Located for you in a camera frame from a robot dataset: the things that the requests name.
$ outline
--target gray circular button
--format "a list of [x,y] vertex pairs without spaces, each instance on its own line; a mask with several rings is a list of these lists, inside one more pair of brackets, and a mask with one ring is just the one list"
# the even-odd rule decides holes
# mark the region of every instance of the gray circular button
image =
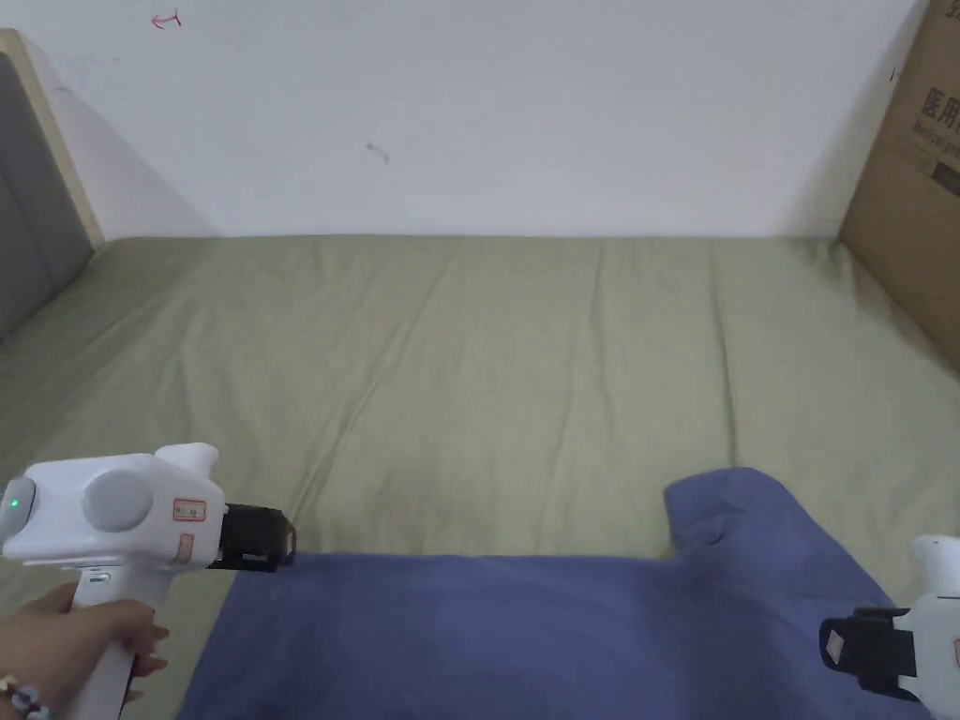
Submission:
[[84,491],[84,516],[97,530],[132,530],[154,506],[150,483],[133,470],[116,469],[93,478]]

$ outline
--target mattress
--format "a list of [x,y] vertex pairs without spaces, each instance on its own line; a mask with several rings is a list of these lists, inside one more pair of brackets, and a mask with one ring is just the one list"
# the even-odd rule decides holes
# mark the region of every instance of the mattress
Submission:
[[[204,441],[318,552],[671,552],[662,491],[777,477],[900,603],[957,534],[960,384],[835,243],[112,243],[0,345],[0,475]],[[0,565],[0,609],[57,582]],[[231,575],[180,578],[171,717]]]

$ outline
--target hand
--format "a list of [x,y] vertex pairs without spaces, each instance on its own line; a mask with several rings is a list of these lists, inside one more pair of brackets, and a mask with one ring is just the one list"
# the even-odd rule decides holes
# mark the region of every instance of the hand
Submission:
[[[120,600],[71,612],[76,589],[60,586],[0,624],[0,677],[10,674],[35,687],[53,716],[69,707],[114,641],[135,655],[135,677],[167,665],[154,651],[170,633],[154,625],[151,608]],[[129,692],[127,701],[140,695]]]

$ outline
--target finger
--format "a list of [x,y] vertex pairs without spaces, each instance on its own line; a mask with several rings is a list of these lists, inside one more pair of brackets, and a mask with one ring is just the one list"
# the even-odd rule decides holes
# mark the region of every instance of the finger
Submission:
[[134,655],[152,655],[156,644],[170,636],[170,631],[159,625],[152,625],[149,633],[137,633],[122,640],[127,652]]
[[136,678],[146,678],[166,666],[167,661],[163,658],[138,655],[133,662],[133,676]]
[[87,631],[101,642],[118,640],[139,655],[154,652],[154,611],[143,603],[117,600],[72,614],[82,615]]
[[38,597],[24,606],[24,612],[34,615],[53,615],[59,612],[69,612],[73,604],[73,595],[77,591],[76,583],[67,583],[53,588],[43,597]]

